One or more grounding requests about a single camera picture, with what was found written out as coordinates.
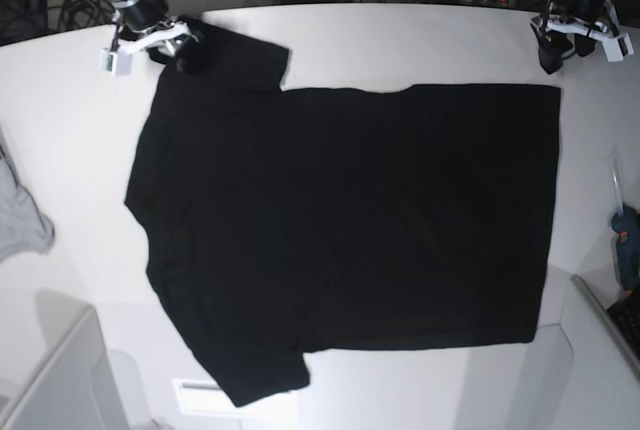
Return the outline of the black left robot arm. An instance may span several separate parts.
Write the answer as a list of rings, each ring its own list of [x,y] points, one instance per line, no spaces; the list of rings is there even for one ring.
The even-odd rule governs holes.
[[[600,44],[610,62],[634,54],[629,34],[622,30],[612,0],[547,0],[530,21],[538,44],[540,67],[558,72],[574,55],[584,58]]]

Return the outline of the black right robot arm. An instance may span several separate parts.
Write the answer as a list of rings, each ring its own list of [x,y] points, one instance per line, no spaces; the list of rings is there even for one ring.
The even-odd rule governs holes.
[[[131,72],[133,55],[174,63],[183,73],[205,65],[204,35],[185,18],[169,15],[168,0],[108,0],[113,7],[114,33],[100,54],[100,68],[113,76]]]

